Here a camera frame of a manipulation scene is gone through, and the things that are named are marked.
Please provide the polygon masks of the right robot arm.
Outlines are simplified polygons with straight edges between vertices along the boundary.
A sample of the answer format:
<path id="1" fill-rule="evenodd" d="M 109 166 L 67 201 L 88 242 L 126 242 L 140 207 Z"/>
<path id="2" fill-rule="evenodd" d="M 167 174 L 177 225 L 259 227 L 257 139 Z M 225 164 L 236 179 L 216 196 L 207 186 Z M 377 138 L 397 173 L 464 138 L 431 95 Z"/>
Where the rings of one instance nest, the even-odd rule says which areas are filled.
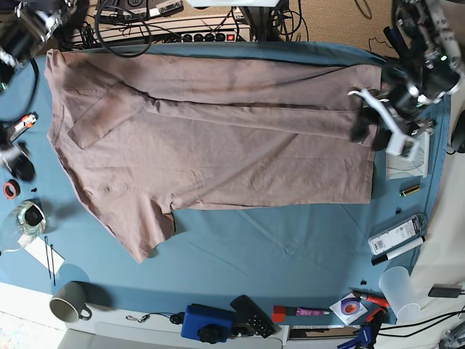
<path id="1" fill-rule="evenodd" d="M 34 82 L 30 97 L 20 115 L 12 122 L 1 122 L 1 166 L 14 178 L 31 182 L 35 169 L 25 143 L 16 140 L 38 120 L 30 112 L 39 84 L 39 67 L 35 56 L 54 32 L 76 13 L 76 1 L 18 1 L 13 13 L 1 22 L 1 91 L 7 90 L 17 71 L 30 64 Z"/>

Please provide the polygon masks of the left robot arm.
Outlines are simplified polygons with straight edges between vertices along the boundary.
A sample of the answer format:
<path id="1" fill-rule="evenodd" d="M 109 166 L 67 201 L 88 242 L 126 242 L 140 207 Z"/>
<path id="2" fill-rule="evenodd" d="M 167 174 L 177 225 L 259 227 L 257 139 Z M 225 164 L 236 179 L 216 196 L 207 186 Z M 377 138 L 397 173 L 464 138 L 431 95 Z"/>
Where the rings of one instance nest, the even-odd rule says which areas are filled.
<path id="1" fill-rule="evenodd" d="M 350 140 L 361 143 L 374 125 L 372 150 L 412 161 L 436 125 L 421 113 L 458 91 L 464 64 L 439 1 L 393 1 L 391 18 L 384 34 L 399 57 L 383 65 L 380 89 L 349 91 L 362 100 Z"/>

